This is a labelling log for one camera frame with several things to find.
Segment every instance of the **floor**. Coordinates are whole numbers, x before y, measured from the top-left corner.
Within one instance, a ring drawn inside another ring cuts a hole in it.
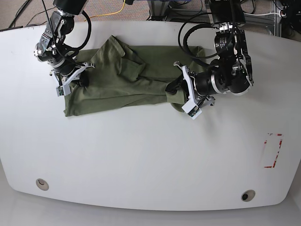
[[[44,0],[47,9],[52,8],[53,0]],[[189,4],[181,6],[186,9],[199,10],[201,8],[200,0],[191,0]],[[256,4],[256,14],[268,13],[271,9],[271,0],[254,0]],[[14,19],[16,12],[21,7],[25,0],[1,0],[0,1],[0,30],[5,29],[9,26],[11,21]],[[85,7],[85,11],[89,16],[94,16],[98,14],[106,14],[111,12],[119,11],[122,7],[121,0],[89,0]],[[246,12],[251,12],[253,10],[252,2],[247,0],[242,4],[242,8]],[[32,0],[27,9],[23,12],[20,18],[16,22],[16,26],[26,26],[30,19],[37,13],[42,12],[43,5],[41,0]],[[48,14],[51,15],[53,10],[49,10]],[[126,5],[125,8],[118,14],[111,16],[95,17],[92,20],[146,20],[149,16],[149,6],[145,0],[135,0],[132,6]],[[84,21],[83,16],[76,16],[75,21]],[[41,13],[34,17],[30,24],[42,24],[46,22],[46,16]],[[260,32],[269,34],[268,30],[263,27],[258,27],[254,25],[245,25],[245,30]],[[284,32],[284,37],[301,41],[301,35],[287,30]]]

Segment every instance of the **black cable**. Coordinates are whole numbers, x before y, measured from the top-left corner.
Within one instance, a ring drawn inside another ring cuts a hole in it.
[[[47,23],[47,21],[45,21],[45,22],[43,22],[43,23],[41,23],[41,24],[38,24],[37,26],[41,26],[41,25],[43,25],[44,23]]]
[[[27,0],[18,10],[15,18],[13,19],[13,21],[10,23],[10,25],[8,26],[8,28],[11,28],[13,26],[14,23],[16,23],[16,20],[20,17],[20,15],[24,12],[24,10],[26,9],[26,7],[28,6],[28,4],[31,2],[32,0]]]
[[[149,10],[149,13],[150,13],[150,16],[146,19],[146,20],[149,20],[150,19],[150,17],[151,17],[151,11]]]
[[[208,86],[208,91],[207,91],[206,95],[198,103],[198,106],[202,106],[202,104],[204,103],[204,101],[207,99],[208,94],[209,94],[209,86]]]
[[[256,4],[255,4],[254,0],[252,0],[252,6],[253,6],[253,10],[252,10],[252,12],[249,13],[249,14],[254,14],[254,12],[255,12],[255,10],[256,10]]]
[[[212,55],[210,55],[210,56],[195,56],[195,55],[192,54],[192,52],[191,52],[189,49],[184,49],[184,48],[182,47],[181,41],[180,41],[180,37],[181,37],[181,32],[182,32],[184,26],[185,26],[190,20],[196,18],[197,16],[201,16],[201,15],[209,15],[209,14],[212,14],[212,13],[202,13],[202,14],[193,16],[193,17],[190,18],[187,22],[185,22],[185,23],[182,25],[182,27],[180,28],[180,30],[179,30],[179,34],[178,34],[178,44],[179,44],[179,47],[180,47],[187,55],[189,55],[189,56],[190,56],[191,58],[193,58],[193,59],[199,59],[199,60],[200,60],[200,59],[209,59],[209,58],[215,57],[215,56],[221,54],[221,53],[227,48],[227,46],[232,42],[232,38],[233,38],[233,36],[234,36],[234,31],[235,31],[235,23],[233,24],[233,27],[232,27],[232,29],[231,29],[230,37],[227,39],[226,44],[224,45],[224,47],[221,48],[220,51],[216,52],[215,54],[212,54]]]
[[[36,15],[34,15],[31,19],[30,19],[30,21],[27,23],[27,25],[25,26],[25,27],[27,27],[28,25],[29,25],[29,23],[37,16],[37,15],[39,15],[39,14],[41,14],[41,13],[44,13],[44,11],[42,11],[42,12],[39,12],[39,13],[37,13]]]
[[[178,14],[178,15],[180,15],[180,16],[196,16],[196,15],[198,15],[199,13],[201,13],[202,10],[203,10],[203,1],[202,1],[202,0],[201,0],[201,10],[200,10],[197,14],[194,14],[194,15],[183,15],[183,14],[181,14],[181,13],[178,13],[178,12],[172,10],[172,8],[171,8],[171,11],[172,11],[173,13],[176,13],[176,14]]]
[[[48,12],[46,10],[46,6],[45,6],[45,2],[44,0],[42,0],[42,3],[43,3],[43,7],[44,7],[44,11],[45,11],[45,14],[46,14],[46,17],[47,17],[47,21],[48,21],[48,24],[50,26],[50,30],[52,32],[52,35],[54,37],[54,40],[56,40],[56,37],[55,37],[55,33],[54,33],[54,30],[53,30],[53,26],[52,26],[52,22],[51,20],[49,19],[49,16],[48,16]],[[68,58],[66,58],[64,55],[61,54],[61,52],[58,50],[57,46],[56,46],[56,41],[54,41],[54,44],[55,44],[55,47],[56,47],[56,50],[57,52],[59,53],[59,55],[61,55],[62,58],[64,58],[65,60],[67,60],[68,62],[72,63],[72,64],[76,64],[76,65],[79,65],[79,66],[84,66],[83,64],[79,64],[79,63],[76,63],[74,60],[70,60]]]
[[[186,4],[188,4],[190,1],[184,1],[183,3],[178,3],[178,2],[176,2],[176,1],[174,1],[173,3],[175,4],[175,5],[177,5],[177,6],[183,6],[183,5],[186,5]]]
[[[20,12],[20,10],[21,10],[21,8],[23,8],[24,7],[24,5],[27,3],[27,1],[26,2],[24,2],[23,3],[23,5],[18,9],[18,11],[16,12],[16,15],[15,15],[15,17],[18,15],[18,13]]]
[[[87,37],[86,37],[84,43],[81,46],[79,46],[77,48],[74,48],[74,47],[70,48],[70,50],[74,51],[74,52],[82,50],[87,45],[87,43],[88,43],[88,41],[89,41],[89,39],[91,37],[91,31],[92,31],[91,20],[90,20],[88,14],[85,11],[83,11],[82,14],[84,15],[84,17],[86,18],[86,20],[88,22],[88,34],[87,34]]]
[[[276,3],[274,0],[272,0],[272,1],[273,1],[273,3],[275,4],[275,6],[276,6],[280,11],[282,11],[282,9],[280,9],[280,8],[278,7],[277,3]]]

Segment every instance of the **white table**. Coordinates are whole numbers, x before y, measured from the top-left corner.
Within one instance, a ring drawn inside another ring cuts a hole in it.
[[[96,22],[86,49],[101,47],[111,34],[129,45],[177,45],[180,26]],[[67,44],[81,44],[86,27],[76,24]],[[0,33],[0,158],[13,189],[142,210],[237,209],[286,197],[301,159],[300,43],[247,32],[254,87],[241,97],[216,96],[194,121],[169,104],[65,118],[49,66],[33,55],[44,29]],[[210,29],[196,32],[190,45],[213,49],[214,36]],[[271,169],[262,163],[268,133],[283,134]],[[38,189],[38,178],[48,191]],[[251,189],[256,196],[243,202]]]

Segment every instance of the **green cloth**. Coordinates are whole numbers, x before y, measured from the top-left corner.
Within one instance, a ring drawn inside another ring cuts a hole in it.
[[[192,52],[202,56],[201,47]],[[65,96],[65,116],[82,115],[125,106],[153,105],[170,102],[181,110],[186,95],[165,92],[168,83],[181,75],[175,61],[203,71],[177,46],[128,46],[111,36],[100,49],[83,50],[77,62],[94,63],[84,73],[88,87],[71,84],[71,94]]]

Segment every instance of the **gray carpet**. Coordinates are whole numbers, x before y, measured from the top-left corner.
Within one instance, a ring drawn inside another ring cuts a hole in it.
[[[255,0],[256,1],[256,13],[267,13],[270,11],[271,0]],[[21,7],[25,0],[0,0],[0,29],[5,29],[9,26],[14,19],[16,12]],[[53,7],[53,0],[45,0],[47,8]],[[98,14],[105,14],[110,12],[116,12],[121,9],[123,5],[122,0],[90,0],[85,8],[85,11],[89,16]],[[189,4],[183,5],[183,8],[199,10],[201,7],[200,0],[191,0]],[[242,8],[246,12],[252,11],[252,2],[248,0],[242,4]],[[36,14],[43,11],[43,5],[41,0],[32,0],[27,9],[18,19],[16,26],[25,26],[29,20]],[[124,10],[119,14],[112,16],[96,17],[92,20],[146,20],[149,16],[148,3],[145,0],[136,0],[132,6],[126,5]],[[36,16],[31,24],[41,24],[46,21],[45,14]],[[84,21],[83,16],[76,16],[75,21]],[[257,32],[266,32],[265,29],[258,27],[251,27]]]

